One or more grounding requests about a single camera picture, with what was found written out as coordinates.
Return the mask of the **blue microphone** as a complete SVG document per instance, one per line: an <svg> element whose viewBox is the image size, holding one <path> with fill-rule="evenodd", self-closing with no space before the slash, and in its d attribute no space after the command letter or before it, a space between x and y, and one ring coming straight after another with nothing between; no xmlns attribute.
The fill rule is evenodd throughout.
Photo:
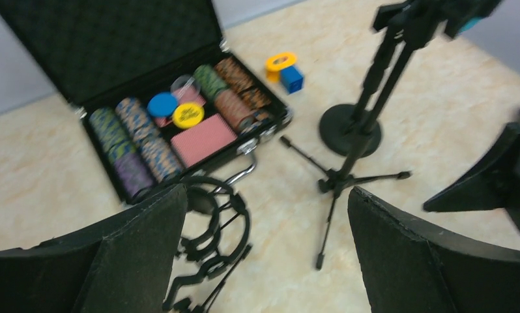
<svg viewBox="0 0 520 313"><path fill-rule="evenodd" d="M461 28L460 30L458 31L459 34L465 32L465 31L468 31L469 29L471 29L472 27L474 27L477 23L479 23L480 21L482 20L481 17L473 17L472 19L470 19L469 21L467 21Z"/></svg>

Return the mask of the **black shock mount tripod stand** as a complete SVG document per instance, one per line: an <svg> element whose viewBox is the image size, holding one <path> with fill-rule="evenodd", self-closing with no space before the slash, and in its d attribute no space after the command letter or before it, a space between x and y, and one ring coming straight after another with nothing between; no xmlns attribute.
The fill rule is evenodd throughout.
<svg viewBox="0 0 520 313"><path fill-rule="evenodd" d="M173 279L162 310L210 312L229 276L252 249L249 242L251 216L244 198L229 183L207 176L185 177L180 183L186 188L187 211L207 215L210 220L206 231L201 235L193 239L181 237L176 257L185 257L187 262L195 263L198 270L195 274L177 276ZM224 254L220 250L222 231L238 218L244 221L243 234L234 250ZM176 300L181 288L195 286L220 275L223 278L203 303L192 306L190 297Z"/></svg>

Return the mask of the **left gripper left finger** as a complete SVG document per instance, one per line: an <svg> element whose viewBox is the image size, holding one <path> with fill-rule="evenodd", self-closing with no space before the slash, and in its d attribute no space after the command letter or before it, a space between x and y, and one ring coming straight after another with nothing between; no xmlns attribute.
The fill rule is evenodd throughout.
<svg viewBox="0 0 520 313"><path fill-rule="evenodd" d="M0 251L0 312L161 312L187 209L169 187L28 249Z"/></svg>

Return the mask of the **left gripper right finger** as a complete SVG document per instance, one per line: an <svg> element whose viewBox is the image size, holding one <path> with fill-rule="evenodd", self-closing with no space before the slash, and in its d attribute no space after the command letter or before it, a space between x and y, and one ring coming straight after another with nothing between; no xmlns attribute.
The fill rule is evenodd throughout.
<svg viewBox="0 0 520 313"><path fill-rule="evenodd" d="M348 217L372 312L520 312L520 251L460 235L354 187Z"/></svg>

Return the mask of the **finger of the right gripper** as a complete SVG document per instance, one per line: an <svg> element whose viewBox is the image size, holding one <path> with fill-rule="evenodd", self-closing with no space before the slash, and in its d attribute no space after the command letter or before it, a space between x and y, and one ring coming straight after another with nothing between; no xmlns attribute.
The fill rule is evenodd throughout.
<svg viewBox="0 0 520 313"><path fill-rule="evenodd" d="M520 123L509 122L486 154L456 182L423 204L427 212L520 212Z"/></svg>

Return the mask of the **black tripod stand with clip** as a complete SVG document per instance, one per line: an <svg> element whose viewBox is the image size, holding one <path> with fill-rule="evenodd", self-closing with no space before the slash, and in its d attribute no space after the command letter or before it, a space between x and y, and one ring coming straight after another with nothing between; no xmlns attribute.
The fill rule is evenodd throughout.
<svg viewBox="0 0 520 313"><path fill-rule="evenodd" d="M386 32L389 25L398 26L401 29L401 42L396 46L379 89L368 102L367 116L351 134L351 148L344 156L345 160L341 168L338 170L324 168L293 145L288 137L280 137L280 142L285 147L304 157L326 176L325 179L317 182L320 193L332 193L325 232L330 231L336 202L344 189L383 179L403 180L412 175L410 171L401 171L388 175L357 177L353 175L352 168L360 158L370 156L379 147L382 130L378 118L415 51L427 46L440 24L445 25L443 33L453 40L467 21L473 17L482 19L489 17L499 4L499 1L403 1L381 5L377 9L372 24L373 30Z"/></svg>

